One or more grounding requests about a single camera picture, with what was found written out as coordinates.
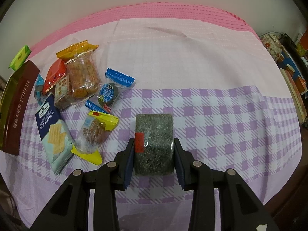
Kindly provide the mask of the black sesame cake block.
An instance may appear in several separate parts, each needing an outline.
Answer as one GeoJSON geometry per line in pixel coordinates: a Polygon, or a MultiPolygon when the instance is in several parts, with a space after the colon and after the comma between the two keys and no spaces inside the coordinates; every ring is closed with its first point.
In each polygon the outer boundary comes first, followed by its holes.
{"type": "Polygon", "coordinates": [[[174,172],[173,116],[138,114],[135,125],[135,173],[161,176],[174,172]]]}

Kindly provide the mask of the brown labelled sesame cake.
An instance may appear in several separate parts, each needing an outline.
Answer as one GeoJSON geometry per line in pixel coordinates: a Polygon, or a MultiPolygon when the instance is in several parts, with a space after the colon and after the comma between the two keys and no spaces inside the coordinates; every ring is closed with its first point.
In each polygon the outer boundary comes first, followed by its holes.
{"type": "Polygon", "coordinates": [[[70,76],[67,74],[55,86],[54,105],[63,110],[74,103],[70,76]]]}

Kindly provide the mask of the blue dark candy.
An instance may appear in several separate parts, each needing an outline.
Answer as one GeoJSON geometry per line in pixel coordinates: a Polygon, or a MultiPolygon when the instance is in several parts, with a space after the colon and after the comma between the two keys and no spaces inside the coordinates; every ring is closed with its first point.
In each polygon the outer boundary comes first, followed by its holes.
{"type": "Polygon", "coordinates": [[[43,87],[44,87],[44,79],[41,77],[40,74],[38,74],[34,86],[34,98],[39,105],[41,105],[46,98],[46,96],[43,93],[43,87]]]}

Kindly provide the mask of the blue soda cracker pack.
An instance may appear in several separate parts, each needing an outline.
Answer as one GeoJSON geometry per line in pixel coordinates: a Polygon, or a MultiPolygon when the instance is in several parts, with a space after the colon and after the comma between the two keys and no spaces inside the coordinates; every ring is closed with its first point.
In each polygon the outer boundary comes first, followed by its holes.
{"type": "Polygon", "coordinates": [[[49,94],[39,106],[35,120],[47,160],[54,174],[58,175],[73,155],[74,139],[55,106],[53,94],[49,94]]]}

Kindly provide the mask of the cluttered side shelf items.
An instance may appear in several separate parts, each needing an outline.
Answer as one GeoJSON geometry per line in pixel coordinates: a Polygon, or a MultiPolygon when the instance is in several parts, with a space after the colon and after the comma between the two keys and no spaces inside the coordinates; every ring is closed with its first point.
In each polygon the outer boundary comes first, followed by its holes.
{"type": "Polygon", "coordinates": [[[290,90],[299,123],[307,123],[307,61],[285,33],[267,32],[259,36],[276,62],[290,90]]]}

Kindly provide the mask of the clear crispy cake pack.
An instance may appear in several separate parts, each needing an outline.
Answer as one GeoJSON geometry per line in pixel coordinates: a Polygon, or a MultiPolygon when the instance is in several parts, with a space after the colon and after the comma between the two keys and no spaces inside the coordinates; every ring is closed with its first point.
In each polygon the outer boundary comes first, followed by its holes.
{"type": "Polygon", "coordinates": [[[90,97],[100,87],[101,79],[92,56],[93,50],[89,50],[65,63],[70,77],[72,96],[75,99],[90,97]]]}

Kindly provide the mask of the orange yellow snack packet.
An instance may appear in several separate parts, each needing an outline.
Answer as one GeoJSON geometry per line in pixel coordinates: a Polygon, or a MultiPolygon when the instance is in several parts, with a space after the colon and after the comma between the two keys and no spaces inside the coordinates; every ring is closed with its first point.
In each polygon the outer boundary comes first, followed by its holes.
{"type": "Polygon", "coordinates": [[[68,62],[71,59],[76,58],[82,53],[86,53],[88,51],[95,51],[99,45],[93,45],[88,42],[88,40],[84,40],[78,43],[71,44],[68,48],[65,48],[56,53],[56,57],[58,59],[63,60],[64,62],[68,62]]]}

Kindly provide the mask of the red snack packet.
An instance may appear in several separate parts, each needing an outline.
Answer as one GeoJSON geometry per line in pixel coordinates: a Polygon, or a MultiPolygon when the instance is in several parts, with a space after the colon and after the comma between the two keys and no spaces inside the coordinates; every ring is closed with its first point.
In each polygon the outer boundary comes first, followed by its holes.
{"type": "Polygon", "coordinates": [[[63,77],[66,76],[66,66],[62,59],[57,59],[49,68],[43,87],[43,94],[47,94],[63,77]]]}

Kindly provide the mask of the gold toffee tin box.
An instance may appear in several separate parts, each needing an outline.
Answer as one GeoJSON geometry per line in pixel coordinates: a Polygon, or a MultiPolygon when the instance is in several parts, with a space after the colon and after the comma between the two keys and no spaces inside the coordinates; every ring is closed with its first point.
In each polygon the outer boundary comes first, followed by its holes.
{"type": "Polygon", "coordinates": [[[26,61],[9,78],[1,97],[1,150],[18,156],[21,128],[39,68],[26,61]]]}

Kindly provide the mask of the yellow round cookie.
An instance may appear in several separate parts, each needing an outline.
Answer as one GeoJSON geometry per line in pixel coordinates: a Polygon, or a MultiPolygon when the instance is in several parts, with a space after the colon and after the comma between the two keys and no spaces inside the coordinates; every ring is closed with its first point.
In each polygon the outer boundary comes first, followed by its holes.
{"type": "Polygon", "coordinates": [[[119,118],[91,110],[75,140],[71,152],[94,165],[101,165],[102,156],[98,149],[119,123],[119,118]]]}

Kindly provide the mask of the blue round candy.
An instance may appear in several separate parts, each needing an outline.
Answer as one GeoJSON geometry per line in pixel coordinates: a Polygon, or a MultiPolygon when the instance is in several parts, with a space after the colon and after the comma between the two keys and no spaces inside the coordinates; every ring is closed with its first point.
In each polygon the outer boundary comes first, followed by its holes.
{"type": "Polygon", "coordinates": [[[96,94],[88,98],[85,107],[89,110],[112,114],[114,103],[120,95],[131,89],[135,78],[108,68],[105,72],[106,83],[104,83],[96,94]]]}

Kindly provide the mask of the green tissue pack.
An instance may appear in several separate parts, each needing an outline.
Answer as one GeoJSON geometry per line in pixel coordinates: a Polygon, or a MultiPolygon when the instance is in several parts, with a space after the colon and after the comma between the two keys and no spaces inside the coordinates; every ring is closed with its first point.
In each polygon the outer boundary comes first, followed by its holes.
{"type": "Polygon", "coordinates": [[[24,45],[11,61],[9,68],[11,68],[13,71],[16,71],[24,64],[30,54],[31,49],[27,45],[24,45]]]}

